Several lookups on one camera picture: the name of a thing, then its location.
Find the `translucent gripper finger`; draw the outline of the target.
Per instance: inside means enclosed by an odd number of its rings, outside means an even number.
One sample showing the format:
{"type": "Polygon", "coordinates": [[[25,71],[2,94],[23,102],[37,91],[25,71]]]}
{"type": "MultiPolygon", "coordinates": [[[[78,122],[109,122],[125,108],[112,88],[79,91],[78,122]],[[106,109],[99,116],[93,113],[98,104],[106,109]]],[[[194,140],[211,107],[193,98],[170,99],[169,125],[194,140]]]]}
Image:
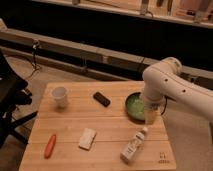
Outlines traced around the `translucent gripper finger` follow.
{"type": "Polygon", "coordinates": [[[145,123],[147,125],[152,125],[157,117],[157,111],[152,109],[150,110],[146,109],[144,112],[144,116],[145,116],[145,123]]]}

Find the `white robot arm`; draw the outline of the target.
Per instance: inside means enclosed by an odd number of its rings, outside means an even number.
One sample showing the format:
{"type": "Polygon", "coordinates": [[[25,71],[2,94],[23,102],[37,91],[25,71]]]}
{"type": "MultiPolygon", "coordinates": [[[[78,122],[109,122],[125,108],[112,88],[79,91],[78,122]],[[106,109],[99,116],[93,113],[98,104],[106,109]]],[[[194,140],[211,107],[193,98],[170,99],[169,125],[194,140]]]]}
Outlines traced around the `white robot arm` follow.
{"type": "Polygon", "coordinates": [[[181,62],[167,57],[147,67],[142,74],[144,89],[140,95],[145,106],[159,105],[164,96],[187,105],[213,124],[213,91],[182,79],[181,62]]]}

